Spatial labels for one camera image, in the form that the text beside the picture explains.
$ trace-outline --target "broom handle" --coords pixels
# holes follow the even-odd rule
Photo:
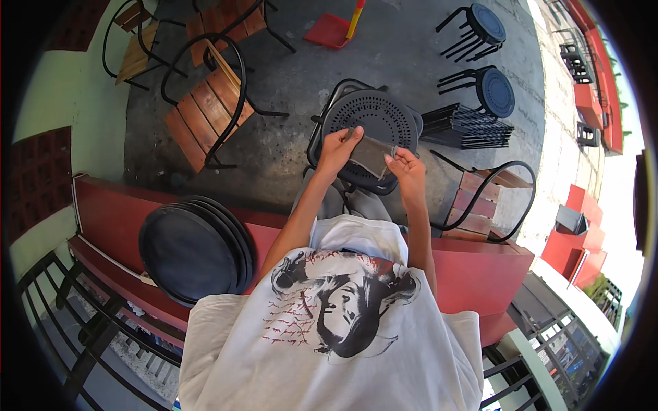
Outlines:
[[[354,30],[357,29],[357,22],[359,21],[359,17],[361,16],[361,11],[363,10],[363,6],[365,6],[366,0],[358,0],[357,1],[357,8],[354,9],[354,14],[352,15],[352,21],[349,23],[349,29],[347,31],[347,38],[351,39],[352,36],[354,36]]]

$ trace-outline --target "red dustpan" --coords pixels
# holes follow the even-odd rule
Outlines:
[[[357,22],[359,21],[361,10],[365,3],[365,0],[357,1],[357,7],[354,10],[351,22],[338,18],[332,14],[323,13],[303,39],[331,47],[332,49],[341,49],[345,44],[352,40],[354,32],[357,29]]]
[[[347,38],[348,29],[349,22],[347,20],[338,18],[333,14],[323,13],[303,39],[332,49],[340,49],[351,40]]]

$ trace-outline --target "hand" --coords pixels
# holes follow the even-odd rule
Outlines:
[[[363,127],[359,126],[354,129],[352,136],[346,141],[348,131],[349,129],[346,128],[324,137],[317,173],[331,178],[332,181],[336,179],[341,168],[347,164],[352,150],[363,137]]]
[[[407,214],[426,210],[425,165],[409,150],[398,147],[395,158],[386,156],[386,166],[397,177],[402,205]]]

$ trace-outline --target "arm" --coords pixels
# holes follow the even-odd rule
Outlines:
[[[397,149],[395,158],[386,156],[386,164],[397,177],[402,206],[407,212],[409,221],[409,262],[407,265],[425,272],[425,277],[436,300],[432,230],[425,201],[425,165],[409,150],[402,148]]]
[[[288,222],[267,252],[261,268],[261,279],[291,250],[309,246],[311,228],[320,210],[324,194],[336,179],[338,172],[345,166],[349,155],[362,137],[362,127],[357,127],[349,139],[347,129],[325,136],[318,168],[311,176]]]

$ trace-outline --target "sandpaper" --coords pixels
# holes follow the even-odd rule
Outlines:
[[[347,132],[346,140],[352,137],[353,132],[354,129],[350,128]],[[382,143],[364,135],[352,151],[349,160],[365,168],[369,173],[377,177],[377,180],[383,180],[391,172],[386,166],[385,157],[386,155],[390,155],[395,158],[396,151],[397,145]]]

